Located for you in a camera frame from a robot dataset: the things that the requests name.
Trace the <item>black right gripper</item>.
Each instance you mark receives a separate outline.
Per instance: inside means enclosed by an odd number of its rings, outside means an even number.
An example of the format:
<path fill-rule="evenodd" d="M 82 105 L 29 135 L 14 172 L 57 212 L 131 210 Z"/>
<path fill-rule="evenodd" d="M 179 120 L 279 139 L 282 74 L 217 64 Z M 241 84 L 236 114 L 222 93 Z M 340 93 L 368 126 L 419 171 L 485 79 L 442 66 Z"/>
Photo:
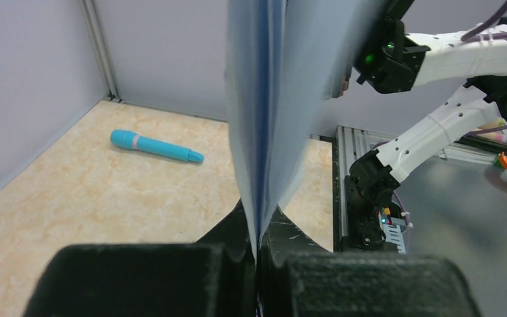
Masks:
<path fill-rule="evenodd" d="M 409 38 L 402 21 L 413 0 L 386 1 L 355 59 L 358 84 L 365 82 L 380 94 L 407 92 L 430 51 Z"/>

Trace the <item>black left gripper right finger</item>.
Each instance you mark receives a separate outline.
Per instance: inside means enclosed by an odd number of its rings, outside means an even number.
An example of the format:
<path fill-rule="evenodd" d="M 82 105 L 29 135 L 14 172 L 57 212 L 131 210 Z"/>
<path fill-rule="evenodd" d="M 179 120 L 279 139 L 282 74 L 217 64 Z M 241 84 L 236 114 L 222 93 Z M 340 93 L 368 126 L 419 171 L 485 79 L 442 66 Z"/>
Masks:
<path fill-rule="evenodd" d="M 257 256 L 262 316 L 480 316 L 444 258 L 332 253 L 276 210 Z"/>

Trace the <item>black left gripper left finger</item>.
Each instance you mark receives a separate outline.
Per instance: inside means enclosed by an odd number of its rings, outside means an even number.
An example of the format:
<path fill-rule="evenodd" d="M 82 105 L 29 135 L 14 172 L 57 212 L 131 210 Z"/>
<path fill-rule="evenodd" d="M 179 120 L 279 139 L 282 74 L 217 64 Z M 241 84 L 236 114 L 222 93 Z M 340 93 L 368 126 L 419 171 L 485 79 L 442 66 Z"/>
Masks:
<path fill-rule="evenodd" d="M 241 203 L 193 243 L 72 244 L 40 276 L 25 316 L 255 316 Z"/>

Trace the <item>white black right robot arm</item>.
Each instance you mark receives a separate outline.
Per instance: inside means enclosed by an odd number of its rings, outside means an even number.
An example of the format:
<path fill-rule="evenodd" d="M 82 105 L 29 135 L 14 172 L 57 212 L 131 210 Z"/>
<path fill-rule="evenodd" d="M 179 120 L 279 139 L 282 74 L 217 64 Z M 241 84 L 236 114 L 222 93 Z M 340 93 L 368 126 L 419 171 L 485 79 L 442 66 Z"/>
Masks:
<path fill-rule="evenodd" d="M 395 190 L 480 126 L 507 121 L 507 1 L 388 1 L 355 60 L 358 83 L 401 106 L 401 135 L 370 149 L 343 184 L 345 248 L 392 247 Z"/>

